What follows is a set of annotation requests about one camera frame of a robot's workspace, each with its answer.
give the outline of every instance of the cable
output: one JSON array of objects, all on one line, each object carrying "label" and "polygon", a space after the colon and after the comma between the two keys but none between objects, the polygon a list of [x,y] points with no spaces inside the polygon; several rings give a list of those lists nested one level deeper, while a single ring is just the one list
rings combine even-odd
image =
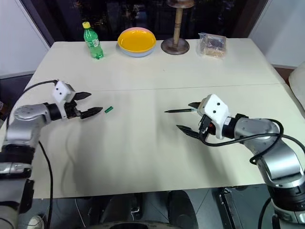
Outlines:
[{"label": "cable", "polygon": [[301,147],[301,149],[303,150],[303,152],[305,153],[305,146],[297,139],[295,139],[294,137],[291,137],[289,135],[283,135],[283,138],[287,138],[290,141],[295,142],[299,147]]},{"label": "cable", "polygon": [[257,159],[259,159],[260,157],[262,157],[263,155],[265,155],[266,153],[268,153],[271,149],[273,149],[275,147],[275,145],[281,140],[281,138],[283,137],[284,135],[284,127],[283,125],[275,120],[275,119],[268,119],[269,121],[271,122],[274,122],[276,123],[278,126],[279,126],[279,133],[267,133],[267,134],[257,134],[257,135],[251,135],[251,136],[248,136],[248,137],[242,137],[242,138],[238,138],[238,139],[235,139],[235,140],[232,140],[232,141],[227,141],[227,142],[221,142],[221,143],[208,143],[205,141],[205,137],[203,135],[203,132],[202,130],[199,131],[199,138],[200,140],[202,141],[202,143],[204,143],[205,145],[207,146],[213,146],[213,147],[217,147],[217,146],[226,146],[226,145],[231,145],[231,144],[234,144],[234,143],[239,143],[239,142],[244,142],[244,141],[247,141],[247,140],[251,140],[251,139],[254,139],[254,138],[258,138],[258,137],[265,137],[265,136],[276,136],[276,140],[272,143],[271,146],[269,146],[266,150],[264,150],[263,152],[253,156],[252,158],[250,158],[250,163],[251,164],[254,164],[256,165],[256,161]]},{"label": "cable", "polygon": [[[32,89],[33,87],[36,87],[36,86],[39,86],[39,85],[42,85],[42,84],[46,84],[46,83],[53,83],[53,84],[56,84],[58,82],[58,80],[48,80],[48,81],[43,81],[43,82],[40,82],[40,83],[36,83],[30,87],[28,87],[27,89],[25,89],[22,94],[20,95],[20,97],[18,98],[18,100],[21,98],[21,96],[23,96],[27,91],[29,91],[30,89]],[[9,125],[10,125],[10,113],[11,111],[9,111],[8,113],[8,117],[7,117],[7,120],[6,120],[6,130],[8,130],[9,128]]]},{"label": "cable", "polygon": [[86,224],[85,224],[85,222],[84,222],[84,219],[82,218],[81,211],[80,211],[80,209],[79,209],[79,207],[78,207],[76,198],[74,199],[74,201],[75,201],[75,205],[76,205],[76,208],[77,208],[77,212],[78,212],[78,214],[80,215],[82,225],[84,226],[84,228],[86,228]]},{"label": "cable", "polygon": [[264,217],[265,211],[266,211],[270,201],[271,201],[271,197],[269,197],[266,200],[266,202],[264,203],[264,205],[262,207],[261,213],[259,214],[259,218],[258,218],[258,225],[257,225],[258,229],[262,229],[263,217]]},{"label": "cable", "polygon": [[261,158],[263,155],[265,155],[266,153],[268,153],[270,150],[272,150],[275,145],[281,140],[281,138],[283,137],[284,135],[284,127],[283,125],[275,120],[275,119],[268,119],[269,121],[273,122],[273,123],[276,123],[278,126],[279,126],[279,129],[280,129],[280,133],[278,134],[276,140],[272,143],[271,146],[269,146],[267,149],[265,149],[263,152],[257,154],[257,155],[254,155],[252,158],[250,158],[250,163],[253,164],[253,165],[256,165],[256,162],[259,158]]},{"label": "cable", "polygon": [[132,213],[130,213],[131,214],[131,216],[132,216],[132,220],[134,221],[134,217],[133,217],[133,214]]},{"label": "cable", "polygon": [[3,220],[4,222],[7,222],[7,224],[9,224],[9,225],[11,226],[11,228],[15,228],[15,226],[12,225],[12,223],[9,222],[7,219],[5,219],[5,218],[0,218],[0,220]]},{"label": "cable", "polygon": [[46,151],[44,150],[42,143],[39,141],[38,144],[40,145],[43,155],[46,158],[46,161],[47,161],[48,167],[49,167],[49,172],[50,172],[50,205],[49,205],[48,221],[47,221],[47,226],[46,226],[46,229],[50,229],[50,224],[51,224],[51,219],[52,219],[52,210],[53,210],[53,173],[52,173],[50,160],[46,154]]}]

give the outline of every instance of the white wall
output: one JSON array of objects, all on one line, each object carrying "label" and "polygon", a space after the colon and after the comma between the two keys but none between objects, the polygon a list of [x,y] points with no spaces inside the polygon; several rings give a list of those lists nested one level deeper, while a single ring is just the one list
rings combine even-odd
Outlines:
[{"label": "white wall", "polygon": [[34,72],[48,49],[19,0],[0,0],[0,79]]},{"label": "white wall", "polygon": [[250,38],[274,65],[305,61],[305,0],[269,0]]}]

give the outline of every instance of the person's leg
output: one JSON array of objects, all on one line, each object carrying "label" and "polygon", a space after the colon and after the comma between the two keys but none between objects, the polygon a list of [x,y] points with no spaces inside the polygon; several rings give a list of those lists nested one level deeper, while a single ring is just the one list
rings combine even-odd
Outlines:
[{"label": "person's leg", "polygon": [[132,194],[113,196],[102,215],[101,223],[130,221],[132,198]]},{"label": "person's leg", "polygon": [[171,191],[168,195],[169,223],[183,229],[198,229],[198,222],[193,205],[182,190]]}]

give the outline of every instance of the lamp base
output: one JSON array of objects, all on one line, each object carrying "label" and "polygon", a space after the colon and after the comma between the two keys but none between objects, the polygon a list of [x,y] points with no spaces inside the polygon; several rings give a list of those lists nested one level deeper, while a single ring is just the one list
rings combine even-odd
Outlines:
[{"label": "lamp base", "polygon": [[170,55],[182,55],[190,49],[189,43],[182,38],[179,38],[178,45],[173,45],[173,38],[166,39],[161,44],[161,49]]}]

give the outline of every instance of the table seam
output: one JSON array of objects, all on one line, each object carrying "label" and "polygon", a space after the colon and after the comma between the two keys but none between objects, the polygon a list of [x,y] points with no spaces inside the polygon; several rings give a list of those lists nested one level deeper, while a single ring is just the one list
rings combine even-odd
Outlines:
[{"label": "table seam", "polygon": [[171,87],[171,88],[143,88],[143,89],[92,89],[92,92],[111,92],[111,91],[151,91],[151,90],[171,90],[171,89],[192,89],[192,88],[211,88],[211,87],[239,87],[239,86],[263,86],[279,85],[286,83],[267,83],[267,84],[238,84],[238,85],[219,85],[219,86],[200,86],[200,87]]}]

